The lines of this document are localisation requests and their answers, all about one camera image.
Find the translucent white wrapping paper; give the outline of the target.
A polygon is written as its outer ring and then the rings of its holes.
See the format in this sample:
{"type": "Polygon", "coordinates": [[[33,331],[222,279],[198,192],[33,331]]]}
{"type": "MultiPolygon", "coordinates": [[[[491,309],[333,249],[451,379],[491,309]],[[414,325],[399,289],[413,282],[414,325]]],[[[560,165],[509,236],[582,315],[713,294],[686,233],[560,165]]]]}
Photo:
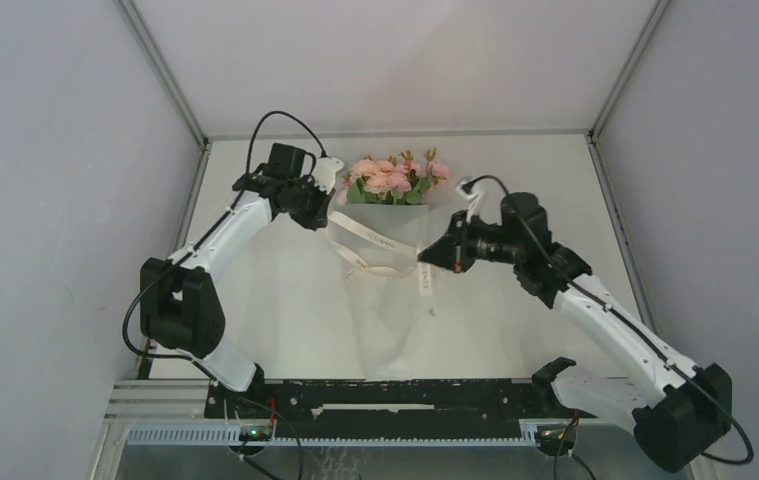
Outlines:
{"type": "MultiPolygon", "coordinates": [[[[347,204],[335,211],[411,246],[422,244],[424,247],[429,236],[427,205],[347,204]]],[[[397,270],[415,267],[415,260],[372,247],[330,221],[327,235],[351,248],[372,265],[390,266],[397,270]]],[[[417,272],[394,278],[359,271],[346,277],[351,265],[342,260],[347,264],[344,286],[365,379],[413,379],[414,351],[423,335],[423,317],[427,314],[418,294],[417,272]]]]}

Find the pink fake flower stem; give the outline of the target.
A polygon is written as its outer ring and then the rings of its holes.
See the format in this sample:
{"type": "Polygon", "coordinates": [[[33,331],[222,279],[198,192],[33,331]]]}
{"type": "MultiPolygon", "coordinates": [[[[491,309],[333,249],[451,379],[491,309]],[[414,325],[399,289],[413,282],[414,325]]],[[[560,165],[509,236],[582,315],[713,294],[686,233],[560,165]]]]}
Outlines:
{"type": "Polygon", "coordinates": [[[337,202],[345,204],[386,204],[390,194],[390,175],[396,171],[391,160],[365,157],[353,164],[343,176],[337,202]]]}
{"type": "Polygon", "coordinates": [[[386,200],[389,205],[420,205],[423,202],[421,180],[424,167],[415,160],[411,150],[389,156],[383,166],[388,175],[386,200]]]}
{"type": "Polygon", "coordinates": [[[426,164],[419,175],[418,182],[420,193],[426,195],[436,190],[446,189],[451,180],[451,171],[448,165],[437,159],[437,149],[427,149],[424,159],[426,164]]]}

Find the cream printed ribbon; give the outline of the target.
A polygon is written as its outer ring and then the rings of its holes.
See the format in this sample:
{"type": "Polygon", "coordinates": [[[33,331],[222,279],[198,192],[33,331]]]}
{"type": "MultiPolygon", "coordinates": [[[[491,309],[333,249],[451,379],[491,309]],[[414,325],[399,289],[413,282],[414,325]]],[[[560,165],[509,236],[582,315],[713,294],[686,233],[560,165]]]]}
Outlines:
{"type": "Polygon", "coordinates": [[[340,211],[333,211],[330,213],[329,221],[331,224],[339,227],[340,229],[343,229],[351,235],[354,235],[361,241],[367,242],[372,247],[391,252],[395,255],[404,257],[409,260],[416,261],[415,267],[408,268],[407,270],[397,270],[390,266],[372,265],[354,250],[347,247],[346,245],[334,241],[330,235],[327,235],[327,239],[329,240],[334,250],[338,253],[339,256],[341,256],[351,265],[351,269],[346,274],[346,277],[351,276],[355,272],[366,271],[379,276],[403,278],[416,271],[418,277],[418,294],[421,297],[421,304],[429,316],[437,316],[437,312],[435,310],[433,288],[434,279],[436,277],[436,270],[434,267],[429,266],[417,259],[418,255],[424,250],[422,244],[411,246],[404,242],[394,240],[369,228],[363,223],[356,221],[352,217],[347,216],[340,211]]]}

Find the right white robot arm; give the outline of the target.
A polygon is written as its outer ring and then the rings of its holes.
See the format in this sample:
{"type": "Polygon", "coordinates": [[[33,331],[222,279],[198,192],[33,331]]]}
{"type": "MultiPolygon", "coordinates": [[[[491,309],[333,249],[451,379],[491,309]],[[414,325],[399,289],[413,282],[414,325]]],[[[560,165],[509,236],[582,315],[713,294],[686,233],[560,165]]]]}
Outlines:
{"type": "Polygon", "coordinates": [[[560,357],[536,374],[544,381],[532,391],[537,410],[557,416],[570,408],[607,420],[669,473],[707,455],[733,427],[730,375],[717,364],[699,366],[631,315],[585,260],[553,240],[535,195],[509,194],[500,210],[498,224],[470,210],[454,213],[419,261],[455,274],[477,261],[512,266],[528,294],[582,330],[626,376],[596,376],[560,357]]]}

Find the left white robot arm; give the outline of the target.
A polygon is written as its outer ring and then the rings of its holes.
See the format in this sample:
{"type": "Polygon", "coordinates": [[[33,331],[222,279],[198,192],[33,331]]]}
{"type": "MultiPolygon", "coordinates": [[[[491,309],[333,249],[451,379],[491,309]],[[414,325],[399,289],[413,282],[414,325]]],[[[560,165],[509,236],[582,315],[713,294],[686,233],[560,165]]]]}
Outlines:
{"type": "Polygon", "coordinates": [[[291,145],[272,145],[267,162],[240,176],[223,213],[200,239],[141,267],[133,307],[140,330],[166,348],[164,358],[187,360],[230,390],[229,404],[245,417],[266,407],[259,366],[227,338],[217,283],[249,241],[277,217],[317,231],[328,224],[343,162],[291,145]]]}

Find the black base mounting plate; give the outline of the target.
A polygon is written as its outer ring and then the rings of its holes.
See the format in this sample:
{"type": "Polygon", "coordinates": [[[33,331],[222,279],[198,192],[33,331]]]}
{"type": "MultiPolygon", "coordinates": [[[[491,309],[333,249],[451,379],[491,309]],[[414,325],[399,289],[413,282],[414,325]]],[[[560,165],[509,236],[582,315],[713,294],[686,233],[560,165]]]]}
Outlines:
{"type": "Polygon", "coordinates": [[[279,423],[281,432],[343,434],[507,434],[524,424],[561,424],[586,413],[559,404],[547,387],[529,379],[364,382],[267,381],[247,393],[211,385],[207,419],[279,423]]]}

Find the right controller board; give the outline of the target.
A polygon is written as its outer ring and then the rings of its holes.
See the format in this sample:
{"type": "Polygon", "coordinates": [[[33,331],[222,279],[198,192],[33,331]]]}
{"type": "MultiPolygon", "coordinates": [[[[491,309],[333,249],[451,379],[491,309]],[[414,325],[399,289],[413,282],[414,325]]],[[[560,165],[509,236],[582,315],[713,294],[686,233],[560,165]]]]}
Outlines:
{"type": "Polygon", "coordinates": [[[562,440],[572,442],[574,434],[565,429],[539,429],[535,432],[535,441],[539,444],[559,443],[562,440]]]}

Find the controller board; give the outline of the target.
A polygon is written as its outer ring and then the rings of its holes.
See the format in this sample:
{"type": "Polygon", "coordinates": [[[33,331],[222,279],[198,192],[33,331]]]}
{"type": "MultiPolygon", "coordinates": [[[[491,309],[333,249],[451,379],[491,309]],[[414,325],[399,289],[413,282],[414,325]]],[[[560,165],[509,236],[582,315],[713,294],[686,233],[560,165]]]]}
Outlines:
{"type": "Polygon", "coordinates": [[[559,443],[562,440],[572,442],[574,434],[565,429],[539,429],[535,432],[535,441],[539,444],[559,443]]]}
{"type": "Polygon", "coordinates": [[[241,443],[269,442],[272,436],[273,431],[267,427],[247,428],[241,430],[239,441],[241,443]]]}

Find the left controller board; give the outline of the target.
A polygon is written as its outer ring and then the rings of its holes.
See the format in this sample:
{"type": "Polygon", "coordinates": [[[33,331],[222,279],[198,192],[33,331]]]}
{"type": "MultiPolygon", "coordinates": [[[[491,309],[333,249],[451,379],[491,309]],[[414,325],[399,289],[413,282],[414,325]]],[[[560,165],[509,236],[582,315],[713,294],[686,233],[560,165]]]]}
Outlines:
{"type": "Polygon", "coordinates": [[[269,442],[272,436],[273,431],[267,427],[247,428],[241,430],[239,441],[241,443],[269,442]]]}

